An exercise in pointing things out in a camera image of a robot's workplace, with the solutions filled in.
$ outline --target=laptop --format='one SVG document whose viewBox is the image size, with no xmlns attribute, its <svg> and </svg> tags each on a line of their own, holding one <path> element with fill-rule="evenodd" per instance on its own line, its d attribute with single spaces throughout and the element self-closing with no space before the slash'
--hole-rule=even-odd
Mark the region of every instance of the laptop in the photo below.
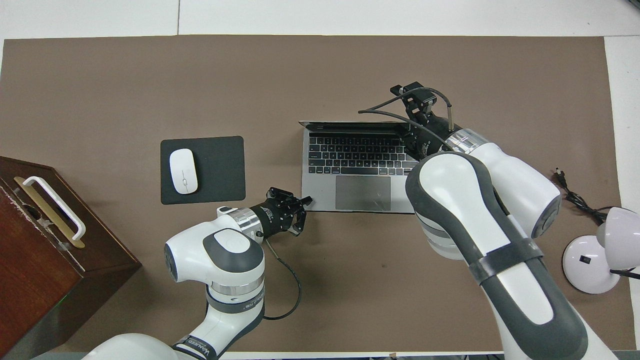
<svg viewBox="0 0 640 360">
<path fill-rule="evenodd" d="M 418 163 L 396 135 L 404 122 L 299 123 L 307 210 L 413 213 L 404 182 Z"/>
</svg>

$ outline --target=drawer handle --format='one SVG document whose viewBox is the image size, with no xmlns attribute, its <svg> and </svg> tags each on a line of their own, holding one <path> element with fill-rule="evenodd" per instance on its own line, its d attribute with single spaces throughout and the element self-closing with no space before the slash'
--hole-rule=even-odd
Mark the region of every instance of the drawer handle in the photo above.
<svg viewBox="0 0 640 360">
<path fill-rule="evenodd" d="M 53 201 L 55 201 L 58 204 L 58 206 L 62 209 L 62 211 L 64 211 L 65 214 L 67 214 L 67 216 L 71 219 L 71 221 L 74 222 L 78 230 L 76 231 L 75 235 L 73 235 L 72 239 L 79 240 L 80 237 L 82 237 L 82 235 L 84 235 L 84 232 L 86 231 L 86 227 L 84 226 L 84 223 L 82 222 L 82 220 L 80 220 L 80 218 L 73 212 L 73 210 L 69 208 L 67 203 L 64 200 L 62 200 L 62 198 L 51 188 L 51 186 L 47 184 L 47 181 L 45 181 L 45 179 L 42 179 L 41 177 L 38 177 L 38 176 L 31 176 L 27 178 L 22 184 L 24 186 L 31 186 L 31 184 L 33 184 L 34 181 L 40 184 L 40 186 L 42 186 L 42 188 L 47 192 L 47 194 L 49 194 L 49 196 L 53 199 Z"/>
</svg>

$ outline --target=laptop trackpad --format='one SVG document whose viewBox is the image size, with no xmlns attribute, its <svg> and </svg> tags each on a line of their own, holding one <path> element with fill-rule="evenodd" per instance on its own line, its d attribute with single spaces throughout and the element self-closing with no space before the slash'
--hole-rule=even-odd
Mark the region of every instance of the laptop trackpad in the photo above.
<svg viewBox="0 0 640 360">
<path fill-rule="evenodd" d="M 391 177 L 336 176 L 335 209 L 391 211 Z"/>
</svg>

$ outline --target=wooden drawer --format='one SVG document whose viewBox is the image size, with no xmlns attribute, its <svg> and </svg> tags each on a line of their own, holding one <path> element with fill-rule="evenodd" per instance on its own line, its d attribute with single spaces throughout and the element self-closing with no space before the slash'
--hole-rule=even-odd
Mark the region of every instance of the wooden drawer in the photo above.
<svg viewBox="0 0 640 360">
<path fill-rule="evenodd" d="M 32 176 L 44 184 L 20 185 Z M 79 228 L 73 215 L 47 185 L 84 224 L 79 241 L 71 239 Z M 0 156 L 3 360 L 31 359 L 67 341 L 140 266 L 53 168 Z"/>
</svg>

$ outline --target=computer mouse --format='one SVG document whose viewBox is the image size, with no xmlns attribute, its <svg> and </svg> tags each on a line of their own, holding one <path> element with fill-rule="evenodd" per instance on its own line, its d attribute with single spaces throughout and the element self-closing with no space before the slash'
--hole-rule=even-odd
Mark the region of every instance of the computer mouse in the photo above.
<svg viewBox="0 0 640 360">
<path fill-rule="evenodd" d="M 198 189 L 196 165 L 193 152 L 189 149 L 178 149 L 169 155 L 169 169 L 175 191 L 186 195 Z"/>
</svg>

